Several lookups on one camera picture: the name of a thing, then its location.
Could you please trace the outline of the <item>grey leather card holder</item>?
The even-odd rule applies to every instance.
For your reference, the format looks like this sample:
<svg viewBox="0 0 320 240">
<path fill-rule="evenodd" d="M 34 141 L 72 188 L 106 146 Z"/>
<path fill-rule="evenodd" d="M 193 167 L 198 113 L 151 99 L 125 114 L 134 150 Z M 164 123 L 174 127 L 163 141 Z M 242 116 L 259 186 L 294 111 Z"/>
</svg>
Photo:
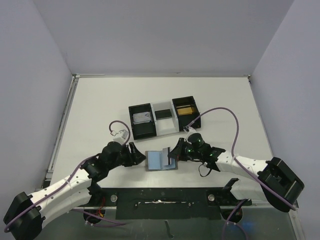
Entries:
<svg viewBox="0 0 320 240">
<path fill-rule="evenodd" d="M 176 168 L 175 169 L 162 169 L 162 151 L 163 150 L 151 150 L 146 151 L 145 156 L 145 170 L 147 172 L 155 172 L 155 171 L 171 171 L 171 170 L 177 170 L 178 169 L 178 163 L 176 162 Z"/>
</svg>

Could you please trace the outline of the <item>black white three-bin tray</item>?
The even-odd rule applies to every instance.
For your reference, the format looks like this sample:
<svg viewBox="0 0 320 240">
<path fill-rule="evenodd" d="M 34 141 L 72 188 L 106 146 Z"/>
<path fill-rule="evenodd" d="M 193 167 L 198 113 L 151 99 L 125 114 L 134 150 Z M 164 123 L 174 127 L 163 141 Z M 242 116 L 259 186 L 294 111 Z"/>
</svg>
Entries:
<svg viewBox="0 0 320 240">
<path fill-rule="evenodd" d="M 128 107 L 133 139 L 142 140 L 176 134 L 191 124 L 201 128 L 200 112 L 193 96 Z"/>
</svg>

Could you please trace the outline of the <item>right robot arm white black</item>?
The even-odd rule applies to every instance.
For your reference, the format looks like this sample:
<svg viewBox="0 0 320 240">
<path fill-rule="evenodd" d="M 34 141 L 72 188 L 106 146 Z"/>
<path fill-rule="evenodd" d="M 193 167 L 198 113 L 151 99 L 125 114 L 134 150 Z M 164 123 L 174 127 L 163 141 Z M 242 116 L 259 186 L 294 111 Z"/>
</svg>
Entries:
<svg viewBox="0 0 320 240">
<path fill-rule="evenodd" d="M 206 143 L 200 133 L 179 138 L 168 153 L 176 161 L 199 161 L 211 171 L 232 173 L 251 179 L 257 185 L 245 185 L 236 181 L 230 192 L 237 200 L 267 201 L 282 212 L 295 210 L 295 202 L 305 185 L 294 171 L 280 158 L 258 160 L 235 156 L 223 148 Z"/>
</svg>

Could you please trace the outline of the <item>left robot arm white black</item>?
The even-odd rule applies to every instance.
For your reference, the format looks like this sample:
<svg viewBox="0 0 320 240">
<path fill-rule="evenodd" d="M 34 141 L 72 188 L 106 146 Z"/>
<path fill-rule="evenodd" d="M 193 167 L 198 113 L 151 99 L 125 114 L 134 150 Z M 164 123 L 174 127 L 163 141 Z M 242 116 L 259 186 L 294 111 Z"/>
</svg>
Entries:
<svg viewBox="0 0 320 240">
<path fill-rule="evenodd" d="M 81 161 L 73 172 L 42 190 L 13 199 L 3 221 L 4 232 L 17 240 L 33 240 L 54 219 L 99 196 L 98 182 L 117 167 L 132 167 L 146 159 L 133 142 L 121 145 L 111 141 L 102 152 Z"/>
</svg>

